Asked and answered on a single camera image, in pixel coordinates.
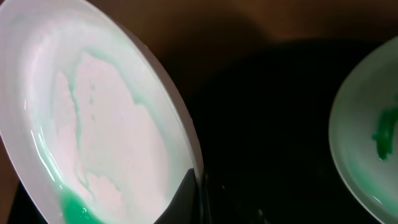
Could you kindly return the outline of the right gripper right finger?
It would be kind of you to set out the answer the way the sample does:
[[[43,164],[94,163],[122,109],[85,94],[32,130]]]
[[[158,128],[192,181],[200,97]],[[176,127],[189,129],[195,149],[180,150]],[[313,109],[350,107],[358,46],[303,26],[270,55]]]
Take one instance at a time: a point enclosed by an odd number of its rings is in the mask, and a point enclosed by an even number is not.
[[[236,211],[234,202],[228,197],[227,190],[219,180],[211,175],[206,175],[204,184],[205,217],[207,223],[244,223]]]

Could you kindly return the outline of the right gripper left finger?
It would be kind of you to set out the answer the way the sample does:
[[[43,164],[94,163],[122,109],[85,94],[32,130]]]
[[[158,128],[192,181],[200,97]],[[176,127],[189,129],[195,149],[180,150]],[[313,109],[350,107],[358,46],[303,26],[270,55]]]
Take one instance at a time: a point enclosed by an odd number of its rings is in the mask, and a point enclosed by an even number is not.
[[[170,205],[155,224],[199,224],[199,194],[193,169],[181,181]]]

